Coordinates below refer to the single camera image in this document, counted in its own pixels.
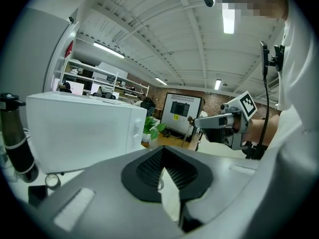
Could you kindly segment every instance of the brick wall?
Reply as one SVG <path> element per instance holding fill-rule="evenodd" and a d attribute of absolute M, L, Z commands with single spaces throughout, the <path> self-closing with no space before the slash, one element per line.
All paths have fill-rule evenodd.
<path fill-rule="evenodd" d="M 167 93 L 176 93 L 181 95 L 189 95 L 189 96 L 204 98 L 206 102 L 206 105 L 204 106 L 204 111 L 207 112 L 208 116 L 219 114 L 220 105 L 233 99 L 233 97 L 230 97 L 230 96 L 224 96 L 224 95 L 219 95 L 214 93 L 210 93 L 209 95 L 207 95 L 205 92 L 202 92 L 202 91 L 158 88 L 130 74 L 128 74 L 128 79 L 134 82 L 140 83 L 144 86 L 149 85 L 150 90 L 148 93 L 148 97 L 152 98 L 152 100 L 156 104 L 156 108 L 159 108 L 159 109 L 163 109 L 165 97 Z M 258 104 L 258 103 L 256 103 L 256 106 L 258 110 L 254 114 L 253 119 L 264 118 L 266 116 L 267 107 L 265 105 Z M 271 118 L 273 115 L 276 115 L 276 114 L 278 114 L 278 111 L 269 107 L 269 118 Z"/>

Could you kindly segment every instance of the black water bottle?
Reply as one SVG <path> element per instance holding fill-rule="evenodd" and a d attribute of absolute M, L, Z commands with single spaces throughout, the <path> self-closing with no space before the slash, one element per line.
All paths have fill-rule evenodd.
<path fill-rule="evenodd" d="M 38 177 L 39 171 L 23 131 L 20 106 L 25 106 L 25 102 L 20 101 L 19 96 L 0 94 L 2 137 L 6 153 L 20 178 L 25 182 L 32 182 Z"/>

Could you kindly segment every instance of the metal shelving unit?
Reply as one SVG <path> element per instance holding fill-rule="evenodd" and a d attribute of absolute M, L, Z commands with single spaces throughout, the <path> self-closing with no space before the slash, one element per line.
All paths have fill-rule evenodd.
<path fill-rule="evenodd" d="M 115 77 L 115 79 L 114 79 L 113 83 L 111 84 L 111 83 L 107 83 L 107 82 L 104 82 L 104 81 L 100 81 L 100 80 L 95 80 L 95 79 L 92 79 L 92 78 L 84 77 L 84 76 L 81 76 L 81 75 L 76 75 L 76 74 L 72 74 L 72 73 L 66 73 L 65 69 L 66 69 L 67 65 L 70 65 L 70 66 L 76 67 L 76 68 L 82 68 L 82 69 L 89 70 L 89 71 L 96 72 L 96 73 L 100 73 L 100 74 L 103 74 L 103 75 L 106 75 L 106 76 L 113 76 L 113 77 Z M 113 87 L 113 91 L 115 91 L 116 88 L 117 88 L 117 89 L 123 89 L 123 90 L 125 90 L 125 91 L 127 91 L 129 93 L 135 93 L 135 94 L 138 94 L 138 95 L 142 95 L 142 94 L 144 94 L 144 92 L 142 92 L 142 89 L 146 89 L 147 90 L 146 91 L 146 96 L 147 96 L 148 93 L 149 93 L 149 89 L 150 89 L 149 86 L 146 87 L 146 86 L 143 86 L 142 84 L 136 83 L 136 82 L 131 81 L 129 79 L 124 79 L 122 77 L 119 77 L 118 74 L 113 74 L 113 73 L 104 71 L 102 69 L 99 69 L 97 67 L 86 65 L 86 64 L 83 64 L 83 63 L 81 63 L 79 61 L 75 61 L 73 59 L 68 59 L 68 58 L 66 58 L 66 63 L 64 63 L 64 65 L 63 65 L 60 82 L 63 81 L 63 78 L 64 78 L 65 75 L 71 76 L 71 77 L 75 77 L 75 78 L 79 78 L 79 79 L 82 79 L 82 80 L 87 80 L 87 81 L 94 82 L 94 83 L 101 84 L 101 85 L 112 86 Z M 133 86 L 140 88 L 141 91 L 138 92 L 138 91 L 127 89 L 125 87 L 120 87 L 120 86 L 116 85 L 116 82 L 118 80 L 120 80 L 122 82 L 126 82 L 126 83 L 129 83 L 129 84 L 132 84 Z"/>

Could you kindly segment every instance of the white ceiling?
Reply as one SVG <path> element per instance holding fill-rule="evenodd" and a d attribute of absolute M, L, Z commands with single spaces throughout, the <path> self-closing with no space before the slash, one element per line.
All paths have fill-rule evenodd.
<path fill-rule="evenodd" d="M 248 90 L 263 98 L 259 41 L 267 42 L 269 48 L 280 45 L 283 26 L 281 21 L 241 10 L 236 11 L 235 33 L 225 34 L 220 4 L 207 7 L 203 0 L 96 0 L 77 38 L 98 41 L 125 54 L 127 61 L 138 66 L 141 78 L 150 83 L 159 77 L 168 85 L 211 92 L 216 79 L 221 79 L 223 93 Z M 269 68 L 268 83 L 277 77 L 276 69 Z M 277 102 L 278 90 L 270 92 L 270 99 Z"/>

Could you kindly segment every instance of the black screen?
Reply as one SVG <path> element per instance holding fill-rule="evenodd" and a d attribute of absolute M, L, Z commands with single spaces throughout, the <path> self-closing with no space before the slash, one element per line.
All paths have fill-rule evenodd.
<path fill-rule="evenodd" d="M 171 105 L 170 112 L 172 114 L 177 114 L 177 115 L 181 115 L 181 116 L 187 117 L 188 109 L 189 109 L 189 105 L 188 104 L 182 104 L 182 103 L 179 103 L 179 102 L 173 102 L 173 104 Z"/>

